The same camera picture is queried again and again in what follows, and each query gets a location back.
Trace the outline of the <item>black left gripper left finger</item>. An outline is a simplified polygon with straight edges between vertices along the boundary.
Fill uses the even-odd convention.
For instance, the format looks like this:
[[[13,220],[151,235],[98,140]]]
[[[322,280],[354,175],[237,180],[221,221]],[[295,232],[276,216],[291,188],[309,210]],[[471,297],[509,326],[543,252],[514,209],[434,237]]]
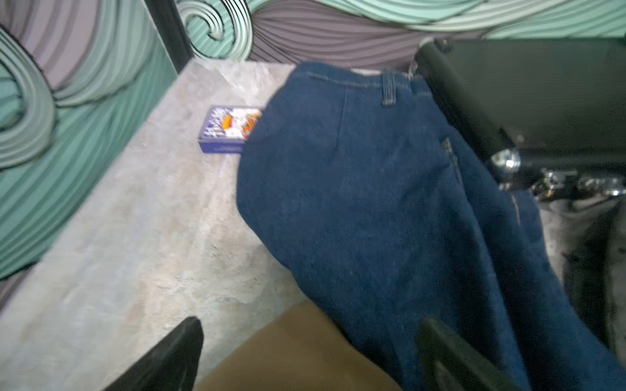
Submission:
[[[203,342],[200,319],[187,317],[106,389],[192,390]]]

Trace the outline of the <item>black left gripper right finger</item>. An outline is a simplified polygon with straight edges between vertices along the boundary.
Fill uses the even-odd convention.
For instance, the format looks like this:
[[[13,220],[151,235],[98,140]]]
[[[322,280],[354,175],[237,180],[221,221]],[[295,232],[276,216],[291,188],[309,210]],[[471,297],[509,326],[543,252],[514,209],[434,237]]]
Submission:
[[[422,320],[417,346],[429,390],[518,389],[505,373],[438,319]]]

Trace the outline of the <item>grey polka dot skirt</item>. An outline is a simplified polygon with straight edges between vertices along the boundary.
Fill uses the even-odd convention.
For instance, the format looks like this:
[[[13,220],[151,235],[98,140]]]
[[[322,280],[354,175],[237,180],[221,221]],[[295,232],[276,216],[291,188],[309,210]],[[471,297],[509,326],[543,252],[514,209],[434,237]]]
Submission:
[[[607,257],[613,230],[625,211],[623,196],[539,203],[549,262],[575,312],[603,344],[607,325]]]

